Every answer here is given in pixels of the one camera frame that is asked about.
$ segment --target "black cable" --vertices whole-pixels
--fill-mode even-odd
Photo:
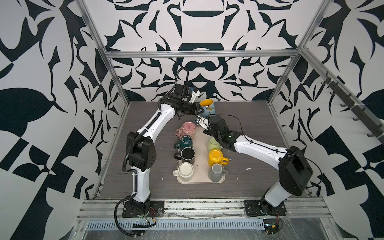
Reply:
[[[127,173],[130,173],[130,172],[134,172],[134,173],[135,173],[135,175],[134,175],[134,176],[135,176],[135,180],[134,180],[134,183],[135,183],[134,192],[137,192],[137,170],[134,169],[134,168],[132,168],[132,169],[130,169],[130,170],[124,172],[124,173],[127,174]]]
[[[127,162],[128,162],[128,158],[129,158],[129,155],[131,154],[131,151],[133,150],[133,147],[136,145],[136,143],[141,139],[141,137],[147,132],[146,129],[144,129],[144,131],[142,131],[133,141],[132,143],[130,144],[128,150],[127,150],[127,154],[125,155],[125,158],[123,160],[123,163],[122,163],[122,172],[123,173],[126,173],[126,167],[127,167]]]
[[[280,222],[281,222],[281,226],[279,226],[279,231],[280,231],[283,228],[283,220],[281,220],[279,215],[277,215],[277,217],[280,219]]]
[[[133,198],[134,196],[136,196],[136,193],[131,195],[131,196],[128,196],[124,199],[121,199],[115,206],[115,210],[114,210],[114,214],[113,214],[113,217],[115,219],[115,224],[116,224],[116,227],[118,227],[119,231],[121,231],[121,233],[123,233],[124,235],[127,235],[127,236],[130,236],[130,237],[140,237],[141,235],[137,235],[137,234],[132,234],[132,233],[129,233],[129,232],[126,232],[119,224],[118,222],[118,216],[117,216],[117,211],[118,211],[118,206],[122,203],[122,202],[125,202],[125,201],[128,201],[130,200],[131,198]]]
[[[177,71],[177,73],[176,73],[176,76],[175,76],[175,82],[174,82],[174,84],[173,84],[173,87],[172,87],[166,94],[164,94],[163,97],[168,96],[168,95],[175,89],[175,87],[176,87],[176,83],[177,83],[177,77],[179,76],[179,72],[180,72],[181,70],[185,70],[185,71],[187,72],[187,77],[186,77],[186,80],[185,80],[185,86],[188,88],[188,76],[189,76],[189,70],[188,70],[187,68],[185,68],[185,67],[181,67],[181,68]]]
[[[161,111],[161,99],[163,98],[160,97],[159,100],[157,101],[157,107],[159,108],[160,111]]]
[[[318,184],[316,184],[316,185],[319,185],[320,183],[323,182],[323,177],[324,177],[323,172],[321,171],[320,167],[319,167],[316,163],[314,163],[311,159],[308,159],[308,158],[306,158],[306,159],[309,160],[309,161],[311,161],[311,162],[312,162],[314,165],[316,165],[317,168],[319,169],[319,171],[320,171],[320,175],[321,175],[321,179],[320,179],[320,182],[319,182]],[[312,186],[306,187],[305,189],[308,189],[308,188],[310,188],[310,187],[317,187],[317,186],[312,185]]]
[[[241,125],[241,121],[240,121],[236,116],[229,115],[229,114],[214,114],[214,115],[231,116],[231,117],[236,118],[237,121],[239,121],[239,123],[240,123],[240,129],[241,129],[242,134],[244,135],[245,139],[246,139],[248,142],[250,142],[250,143],[260,145],[260,146],[262,146],[262,147],[265,147],[265,148],[267,148],[267,149],[269,149],[269,150],[272,150],[272,151],[275,151],[275,152],[286,153],[286,154],[291,154],[291,155],[295,155],[295,156],[298,156],[298,157],[303,157],[303,158],[305,158],[305,159],[311,161],[314,165],[316,165],[316,167],[317,167],[317,168],[319,169],[319,171],[320,171],[321,179],[320,179],[320,182],[319,182],[317,185],[319,185],[320,183],[323,182],[323,172],[321,171],[320,167],[319,167],[315,162],[313,162],[311,159],[309,159],[309,158],[307,158],[307,157],[305,157],[305,156],[300,156],[300,155],[293,154],[293,153],[281,152],[281,151],[278,151],[278,150],[276,150],[276,149],[273,149],[273,148],[270,148],[270,147],[266,147],[266,146],[264,146],[264,145],[261,145],[261,144],[258,144],[258,143],[256,143],[256,142],[253,142],[252,140],[249,140],[249,139],[247,138],[247,136],[244,134],[243,127],[242,127],[242,125]]]
[[[143,227],[143,228],[150,228],[150,227],[153,227],[154,225],[156,225],[155,221],[154,221],[154,223],[149,224],[149,225],[140,225],[140,224],[137,224],[137,223],[132,224],[132,226]]]

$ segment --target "white mug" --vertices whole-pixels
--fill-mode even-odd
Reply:
[[[191,180],[193,175],[193,166],[189,162],[183,162],[179,165],[177,170],[172,172],[173,176],[180,176],[184,181]]]

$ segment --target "clear plastic sheet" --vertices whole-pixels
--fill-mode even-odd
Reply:
[[[134,239],[123,235],[118,230],[85,231],[84,240],[124,240]],[[149,229],[142,240],[197,240],[197,239],[257,239],[257,240],[325,240],[328,239],[320,218],[285,218],[282,229],[273,236],[254,229],[216,229],[216,230],[152,230]]]

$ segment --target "mug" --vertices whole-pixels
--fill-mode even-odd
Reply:
[[[223,157],[223,152],[220,151],[219,149],[212,149],[209,152],[208,156],[209,156],[208,164],[210,166],[214,165],[215,163],[223,164],[223,165],[227,165],[229,163],[228,158]]]
[[[221,145],[216,141],[214,137],[211,137],[208,141],[207,151],[210,152],[212,149],[220,149]]]
[[[185,135],[181,138],[181,140],[175,143],[174,147],[176,149],[183,149],[185,147],[192,147],[192,138],[188,135]]]
[[[179,165],[177,170],[172,172],[173,176],[180,176],[184,181],[191,180],[193,175],[193,166],[189,162],[183,162]]]
[[[180,153],[175,153],[174,157],[182,162],[189,162],[195,164],[195,150],[191,147],[185,147]]]
[[[216,114],[215,103],[212,99],[206,99],[201,101],[200,106],[202,106],[204,109],[204,112],[200,114],[200,116],[202,116],[203,118],[207,118],[210,114]]]
[[[225,170],[220,164],[215,163],[209,169],[209,178],[213,182],[218,182],[223,177],[223,175],[228,175],[229,172]]]
[[[193,122],[185,122],[183,123],[183,126],[181,126],[181,128],[175,131],[175,135],[176,136],[188,135],[193,140],[195,136],[195,130],[196,130],[196,126]]]

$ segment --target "tray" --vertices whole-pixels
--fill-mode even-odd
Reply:
[[[208,165],[208,151],[207,144],[211,136],[203,133],[204,129],[201,126],[196,127],[195,137],[193,140],[193,149],[195,150],[195,164],[193,165],[194,172],[192,178],[186,182],[182,177],[177,176],[177,181],[182,184],[196,184],[196,183],[222,183],[225,180],[223,176],[220,181],[213,182],[208,177],[210,166]],[[182,163],[182,160],[177,160],[177,169]]]

